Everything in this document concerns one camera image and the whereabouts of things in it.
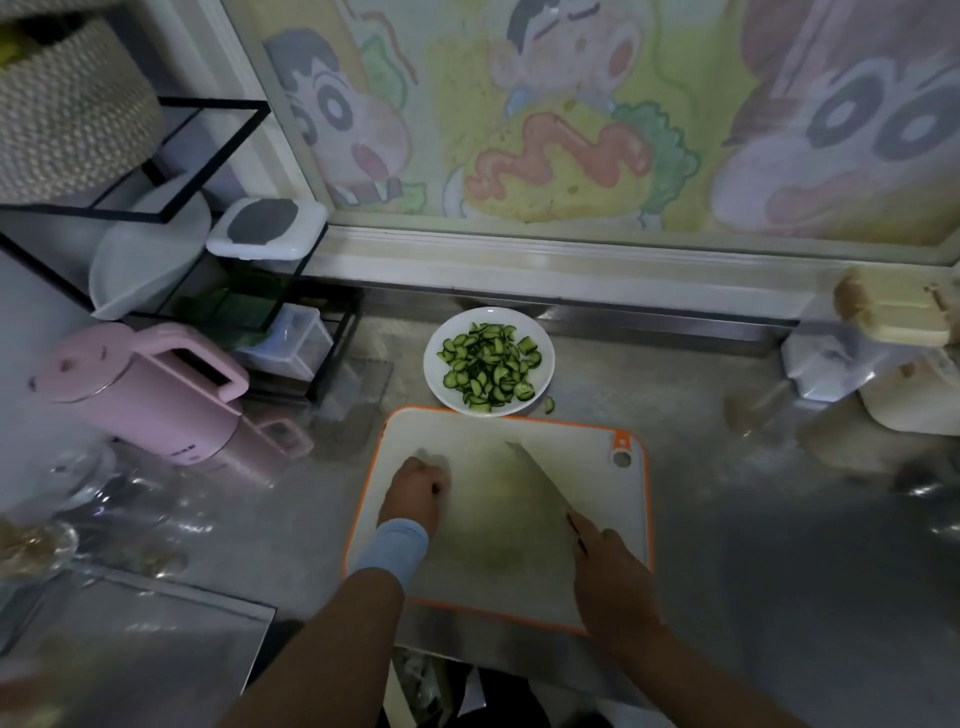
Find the woven basket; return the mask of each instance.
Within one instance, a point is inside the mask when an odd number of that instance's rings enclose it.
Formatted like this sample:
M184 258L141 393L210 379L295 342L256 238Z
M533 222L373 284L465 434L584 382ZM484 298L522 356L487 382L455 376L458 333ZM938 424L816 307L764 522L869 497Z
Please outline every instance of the woven basket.
M150 84L107 22L0 70L0 203L26 205L114 180L159 146Z
M90 11L119 5L121 0L0 0L0 22L31 15Z

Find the cartoon black hair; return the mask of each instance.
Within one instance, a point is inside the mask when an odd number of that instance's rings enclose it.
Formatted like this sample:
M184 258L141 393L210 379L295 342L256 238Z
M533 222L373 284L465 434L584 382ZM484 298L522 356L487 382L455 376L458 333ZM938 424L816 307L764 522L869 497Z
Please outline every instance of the cartoon black hair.
M319 59L331 71L340 70L340 60L330 44L316 31L308 28L291 28L263 41L281 85L290 91L297 90L294 71L309 77L313 72L313 60Z
M546 8L556 8L560 0L517 0L514 11L510 13L510 25L507 26L507 40L523 53L523 40L527 37L527 26Z

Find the light blue wristband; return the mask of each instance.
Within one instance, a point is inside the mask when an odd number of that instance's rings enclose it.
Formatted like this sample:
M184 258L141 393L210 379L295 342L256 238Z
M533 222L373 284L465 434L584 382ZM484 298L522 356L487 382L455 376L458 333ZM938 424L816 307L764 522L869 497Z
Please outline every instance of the light blue wristband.
M389 571L406 592L407 582L420 566L428 546L430 538L423 526L410 519L392 519L376 528L373 539L350 573L361 569Z

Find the plate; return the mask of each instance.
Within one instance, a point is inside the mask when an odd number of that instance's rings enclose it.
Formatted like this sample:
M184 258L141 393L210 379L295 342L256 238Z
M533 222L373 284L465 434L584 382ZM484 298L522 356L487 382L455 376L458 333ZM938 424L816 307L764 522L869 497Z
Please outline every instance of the plate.
M163 209L190 178L180 175L151 190L133 211ZM203 253L209 233L210 208L199 192L166 225L121 222L111 226L90 265L93 317L115 321L146 303L159 305Z
M531 400L520 401L514 398L509 404L496 407L491 412L478 412L464 404L464 396L459 391L444 387L444 377L450 371L450 365L443 362L437 356L437 352L443 349L445 339L452 339L461 333L467 333L470 330L470 324L515 326L514 339L516 341L520 341L524 336L529 336L537 342L537 351L540 352L542 360L537 369L530 370L530 375L527 377L536 390L536 394ZM430 391L450 409L474 417L515 415L520 410L531 406L546 391L546 385L553 378L555 364L556 354L553 351L553 342L550 341L550 337L546 335L543 327L529 316L511 308L483 307L458 313L433 332L433 336L430 337L430 341L426 345L426 351L423 353L423 375L426 377L426 383L430 387Z

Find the kettle lid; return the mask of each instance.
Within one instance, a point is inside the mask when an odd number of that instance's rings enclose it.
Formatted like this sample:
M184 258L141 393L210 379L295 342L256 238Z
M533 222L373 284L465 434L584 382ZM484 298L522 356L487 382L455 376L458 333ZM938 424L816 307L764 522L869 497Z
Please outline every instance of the kettle lid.
M127 371L133 336L132 328L119 323L70 334L34 376L34 391L55 402L80 401L97 394Z

